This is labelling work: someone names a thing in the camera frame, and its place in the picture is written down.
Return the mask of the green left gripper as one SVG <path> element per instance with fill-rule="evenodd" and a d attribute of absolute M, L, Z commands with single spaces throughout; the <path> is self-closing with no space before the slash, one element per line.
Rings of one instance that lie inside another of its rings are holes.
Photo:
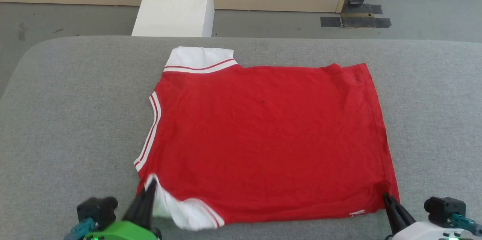
<path fill-rule="evenodd" d="M 157 181 L 152 180 L 148 188 L 134 198 L 122 221 L 88 233 L 86 240 L 158 240 L 159 237 L 151 231 L 156 187 Z"/>

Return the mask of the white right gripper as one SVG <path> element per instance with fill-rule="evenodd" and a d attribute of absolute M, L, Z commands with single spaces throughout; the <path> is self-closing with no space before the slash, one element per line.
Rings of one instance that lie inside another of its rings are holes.
<path fill-rule="evenodd" d="M 383 201 L 393 240 L 475 240 L 481 237 L 479 223 L 472 223 L 467 228 L 443 228 L 430 222 L 416 222 L 389 193 L 383 194 Z"/>

